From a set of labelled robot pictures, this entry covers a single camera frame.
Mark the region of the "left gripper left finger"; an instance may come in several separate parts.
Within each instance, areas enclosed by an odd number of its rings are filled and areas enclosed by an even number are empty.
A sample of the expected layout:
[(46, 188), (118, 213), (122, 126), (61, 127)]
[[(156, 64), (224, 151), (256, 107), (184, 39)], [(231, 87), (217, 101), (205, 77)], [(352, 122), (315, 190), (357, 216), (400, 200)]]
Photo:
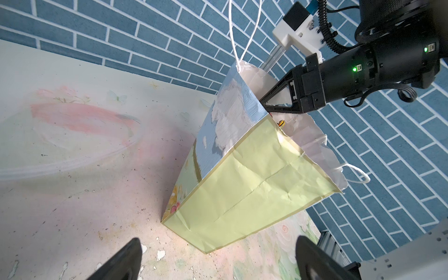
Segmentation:
[(87, 280), (137, 280), (141, 261), (140, 239), (133, 238)]

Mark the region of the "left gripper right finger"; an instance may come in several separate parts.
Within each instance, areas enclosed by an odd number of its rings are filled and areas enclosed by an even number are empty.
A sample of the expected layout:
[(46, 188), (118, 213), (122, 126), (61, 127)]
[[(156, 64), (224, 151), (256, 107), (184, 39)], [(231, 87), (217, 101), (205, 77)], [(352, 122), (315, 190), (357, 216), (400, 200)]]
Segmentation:
[(299, 236), (296, 262), (302, 280), (360, 280), (359, 265), (340, 266), (306, 236)]

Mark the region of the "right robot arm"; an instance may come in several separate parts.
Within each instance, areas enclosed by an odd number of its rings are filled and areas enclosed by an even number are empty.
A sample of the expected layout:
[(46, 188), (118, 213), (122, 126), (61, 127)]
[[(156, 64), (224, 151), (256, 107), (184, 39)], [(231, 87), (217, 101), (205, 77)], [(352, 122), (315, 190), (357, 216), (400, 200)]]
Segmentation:
[(446, 1), (360, 1), (356, 45), (337, 42), (326, 1), (293, 4), (274, 34), (283, 48), (306, 57), (260, 102), (270, 113), (304, 114), (342, 100), (361, 106), (377, 91), (395, 89), (411, 103), (448, 58)]

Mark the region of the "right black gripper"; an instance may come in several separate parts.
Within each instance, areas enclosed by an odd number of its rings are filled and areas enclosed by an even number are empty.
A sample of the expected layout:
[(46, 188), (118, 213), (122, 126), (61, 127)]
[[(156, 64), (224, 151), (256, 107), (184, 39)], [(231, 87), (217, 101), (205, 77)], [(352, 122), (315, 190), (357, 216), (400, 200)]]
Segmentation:
[(285, 114), (312, 112), (341, 99), (359, 99), (354, 105), (358, 107), (389, 84), (388, 59), (389, 52), (379, 43), (356, 47), (321, 64), (315, 54), (308, 56), (305, 65), (289, 71), (260, 102), (269, 113)]

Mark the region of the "green floral paper bag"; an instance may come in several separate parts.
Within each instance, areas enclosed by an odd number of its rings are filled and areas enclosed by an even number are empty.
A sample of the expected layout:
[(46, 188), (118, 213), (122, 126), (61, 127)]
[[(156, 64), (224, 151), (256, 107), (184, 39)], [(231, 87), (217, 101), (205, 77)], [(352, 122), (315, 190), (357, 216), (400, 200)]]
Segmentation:
[[(269, 63), (230, 68), (192, 145), (162, 224), (210, 253), (339, 193), (344, 165), (304, 114), (269, 113)], [(284, 120), (284, 126), (278, 123)]]

